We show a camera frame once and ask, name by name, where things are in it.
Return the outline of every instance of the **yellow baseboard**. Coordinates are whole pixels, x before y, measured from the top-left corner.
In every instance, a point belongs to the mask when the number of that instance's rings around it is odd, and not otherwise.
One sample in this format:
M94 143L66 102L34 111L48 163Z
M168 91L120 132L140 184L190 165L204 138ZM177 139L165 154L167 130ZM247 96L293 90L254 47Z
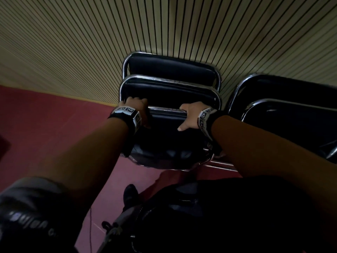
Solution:
M28 89L28 88L22 88L22 87L12 87L12 86L3 85L3 84L0 84L0 85L1 86L5 86L5 87L9 87L9 88L14 88L14 89L29 90L29 91L34 91L34 92L39 92L39 93L45 93L45 94L50 94L50 95L54 95L54 96L59 96L59 97L67 97L67 98L72 98L72 99L77 99L77 100L82 100L82 101L89 101L89 102L94 102L94 103L101 104L101 105L106 105L106 106L117 106L117 104L108 103L108 102L102 102L102 101L98 101L98 100L87 99L87 98L84 98L84 97L75 97L75 96L63 95L63 94L58 94L58 93L53 93L53 92L48 92L48 91L43 91L43 90Z

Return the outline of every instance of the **floor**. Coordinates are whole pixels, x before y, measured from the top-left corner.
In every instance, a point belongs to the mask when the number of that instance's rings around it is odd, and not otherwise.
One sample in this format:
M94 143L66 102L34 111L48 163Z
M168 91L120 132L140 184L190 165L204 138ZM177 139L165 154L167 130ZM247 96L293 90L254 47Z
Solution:
M0 191L47 156L55 155L97 128L112 107L92 102L0 86ZM92 205L91 242L96 252L104 238L102 221L113 222L123 208L124 188L133 183L143 195L180 181L184 173L136 166L120 158ZM238 177L230 171L201 167L198 179ZM90 252L90 216L76 242L80 253Z

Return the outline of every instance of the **black shoe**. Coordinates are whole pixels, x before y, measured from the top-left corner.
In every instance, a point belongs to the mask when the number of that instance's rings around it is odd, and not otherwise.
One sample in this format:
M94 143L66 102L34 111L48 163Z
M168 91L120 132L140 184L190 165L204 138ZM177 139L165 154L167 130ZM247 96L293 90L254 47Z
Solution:
M123 202L124 202L123 212L131 207L141 204L138 191L133 184L129 184L125 188L123 194Z

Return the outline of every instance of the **forearm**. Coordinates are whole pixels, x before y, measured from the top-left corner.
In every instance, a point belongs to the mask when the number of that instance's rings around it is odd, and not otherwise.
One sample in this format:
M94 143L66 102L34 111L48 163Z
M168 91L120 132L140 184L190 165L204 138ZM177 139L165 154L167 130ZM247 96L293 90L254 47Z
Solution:
M337 224L337 166L275 134L222 116L212 135L242 176L274 175L313 200L329 234Z
M41 163L30 175L62 184L81 207L88 209L109 178L127 134L124 121L110 118L66 152Z

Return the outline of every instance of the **sleeve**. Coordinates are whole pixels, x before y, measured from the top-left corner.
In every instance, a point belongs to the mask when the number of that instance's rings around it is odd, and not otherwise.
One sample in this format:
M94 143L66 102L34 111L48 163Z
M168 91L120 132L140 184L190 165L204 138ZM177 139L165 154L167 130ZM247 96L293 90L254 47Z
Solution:
M0 252L76 252L83 219L60 185L20 179L0 194Z

